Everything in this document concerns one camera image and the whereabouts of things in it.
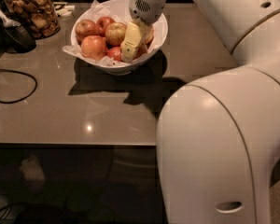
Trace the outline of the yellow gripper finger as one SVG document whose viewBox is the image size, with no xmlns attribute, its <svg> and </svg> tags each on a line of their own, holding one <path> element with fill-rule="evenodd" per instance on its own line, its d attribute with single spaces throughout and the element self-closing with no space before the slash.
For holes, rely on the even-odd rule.
<svg viewBox="0 0 280 224">
<path fill-rule="evenodd" d="M 120 45 L 121 60 L 131 63 L 141 55 L 141 46 L 147 32 L 147 26 L 140 20 L 132 20 L 128 23 L 124 40 Z"/>
</svg>

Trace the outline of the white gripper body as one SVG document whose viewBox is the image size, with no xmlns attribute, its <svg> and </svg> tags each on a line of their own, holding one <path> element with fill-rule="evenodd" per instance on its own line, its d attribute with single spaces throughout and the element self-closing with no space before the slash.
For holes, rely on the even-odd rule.
<svg viewBox="0 0 280 224">
<path fill-rule="evenodd" d="M 153 24 L 160 18 L 165 3 L 166 0 L 130 0 L 131 17 L 140 19 L 146 24 Z"/>
</svg>

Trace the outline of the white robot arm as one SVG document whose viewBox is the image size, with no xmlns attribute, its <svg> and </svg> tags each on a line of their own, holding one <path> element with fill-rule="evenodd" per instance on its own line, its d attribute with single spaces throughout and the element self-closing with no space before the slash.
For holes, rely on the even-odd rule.
<svg viewBox="0 0 280 224">
<path fill-rule="evenodd" d="M 164 105 L 157 160 L 169 224 L 271 224 L 280 160 L 280 0 L 193 0 L 236 61 Z"/>
</svg>

